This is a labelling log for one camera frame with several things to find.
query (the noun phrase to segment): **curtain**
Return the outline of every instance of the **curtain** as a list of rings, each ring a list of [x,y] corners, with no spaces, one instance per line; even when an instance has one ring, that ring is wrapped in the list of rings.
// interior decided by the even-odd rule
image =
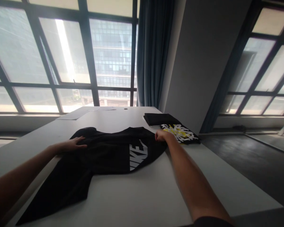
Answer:
[[[158,108],[174,0],[141,0],[137,49],[137,106]]]

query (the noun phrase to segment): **folded black t-shirt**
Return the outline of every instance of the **folded black t-shirt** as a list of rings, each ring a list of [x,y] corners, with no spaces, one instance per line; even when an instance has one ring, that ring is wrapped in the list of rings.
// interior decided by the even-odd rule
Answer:
[[[158,126],[162,124],[181,124],[180,121],[167,113],[146,113],[143,117],[149,126]]]
[[[85,139],[78,144],[86,144],[87,148],[63,155],[16,225],[85,200],[93,175],[134,172],[156,160],[167,147],[143,127],[117,133],[84,128],[71,139],[80,136]]]

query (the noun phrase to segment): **white table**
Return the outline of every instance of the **white table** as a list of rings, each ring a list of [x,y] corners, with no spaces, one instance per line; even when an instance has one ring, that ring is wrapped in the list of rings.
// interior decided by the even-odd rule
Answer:
[[[144,113],[160,113],[154,107],[88,112],[78,120],[55,120],[0,148],[0,176],[47,146],[69,139],[78,129],[95,127],[118,132],[145,127]],[[185,145],[230,216],[281,208],[278,202],[220,159],[204,145]],[[38,175],[6,218],[14,226],[32,201],[42,181],[54,168],[53,159]],[[155,162],[128,175],[94,176],[88,198],[49,217],[24,226],[182,226],[192,223],[178,189],[170,160],[163,153]]]

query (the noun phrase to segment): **black window frame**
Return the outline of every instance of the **black window frame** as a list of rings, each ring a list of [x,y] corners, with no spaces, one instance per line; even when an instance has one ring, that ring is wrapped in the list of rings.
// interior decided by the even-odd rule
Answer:
[[[266,57],[263,65],[261,66],[259,72],[257,73],[256,77],[254,78],[254,80],[253,80],[251,86],[249,87],[248,91],[247,92],[236,92],[236,91],[228,91],[227,92],[227,95],[244,95],[244,98],[243,98],[240,106],[238,107],[236,113],[235,114],[227,114],[227,113],[222,114],[222,113],[220,113],[219,116],[242,116],[242,117],[244,117],[244,116],[265,116],[265,117],[284,116],[284,112],[281,115],[264,114],[275,97],[284,97],[284,94],[279,94],[279,91],[281,90],[281,88],[284,85],[284,75],[279,80],[274,91],[256,91],[255,90],[257,85],[261,81],[262,77],[264,76],[266,70],[268,69],[271,62],[273,61],[274,57],[278,53],[279,49],[281,48],[282,45],[284,45],[284,28],[283,28],[282,32],[280,33],[280,35],[268,35],[268,34],[252,32],[252,30],[253,30],[263,8],[269,8],[269,9],[276,9],[276,10],[284,11],[284,4],[278,3],[278,2],[271,2],[271,1],[254,1],[254,3],[252,3],[251,7],[253,7],[254,9],[252,9],[250,11],[251,13],[247,16],[252,17],[252,18],[249,18],[249,20],[246,21],[246,24],[244,25],[245,26],[245,29],[244,29],[245,32],[244,32],[244,34],[242,34],[242,37],[238,38],[238,39],[240,39],[240,44],[237,44],[234,48],[235,50],[232,52],[233,56],[231,56],[231,57],[236,56],[235,57],[236,59],[234,59],[232,61],[233,66],[232,66],[231,73],[232,74],[235,73],[235,70],[238,66],[239,60],[240,60],[241,55],[243,53],[244,47],[245,47],[249,38],[260,38],[260,39],[273,40],[273,41],[275,41],[275,44],[272,47],[271,51],[269,52],[268,56]],[[266,107],[263,109],[261,114],[252,114],[252,115],[251,114],[241,114],[241,112],[243,111],[244,107],[246,106],[246,104],[247,104],[247,102],[248,102],[248,100],[250,99],[251,96],[270,96],[271,97],[271,100],[267,103]]]
[[[45,112],[26,112],[23,105],[21,104],[17,94],[15,93],[13,87],[30,87],[30,88],[50,88],[53,92],[56,105],[59,110],[59,114],[66,114],[63,112],[63,108],[60,99],[57,94],[57,89],[85,89],[92,91],[92,97],[94,106],[99,106],[99,90],[113,90],[113,91],[129,91],[130,92],[130,106],[133,106],[134,92],[137,88],[134,87],[134,72],[135,72],[135,56],[136,56],[136,31],[137,31],[137,4],[138,0],[133,0],[133,13],[132,17],[110,15],[103,13],[89,12],[87,8],[86,0],[78,0],[79,10],[75,9],[65,9],[58,7],[50,7],[43,5],[30,4],[28,0],[22,0],[21,2],[10,1],[10,0],[0,0],[1,7],[8,7],[14,9],[23,9],[27,15],[29,24],[31,26],[41,60],[49,80],[49,84],[31,84],[31,83],[14,83],[10,82],[8,76],[6,75],[1,63],[0,63],[0,87],[4,87],[10,96],[13,104],[15,105],[17,112],[0,112],[0,114],[57,114],[57,113],[45,113]],[[51,54],[49,45],[47,43],[45,34],[43,32],[39,18],[49,18],[49,19],[61,19],[68,21],[75,21],[79,23],[87,67],[90,75],[90,84],[85,83],[69,83],[62,82],[59,76],[58,69],[54,62],[53,56]],[[98,86],[94,54],[92,48],[92,36],[90,30],[89,19],[107,20],[115,22],[125,22],[131,23],[132,25],[132,47],[131,47],[131,82],[130,87],[107,87]],[[53,76],[50,71],[50,65],[47,61],[46,54],[48,56],[49,62],[52,69],[56,75],[58,84],[55,84]]]

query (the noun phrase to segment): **gray floor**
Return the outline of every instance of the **gray floor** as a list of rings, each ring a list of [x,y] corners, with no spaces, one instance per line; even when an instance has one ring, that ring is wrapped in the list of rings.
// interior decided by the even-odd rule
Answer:
[[[284,135],[252,135],[252,137],[284,150]]]
[[[206,147],[284,206],[283,152],[244,135],[201,136],[201,139]],[[279,211],[275,213],[284,220],[284,210],[282,215]]]

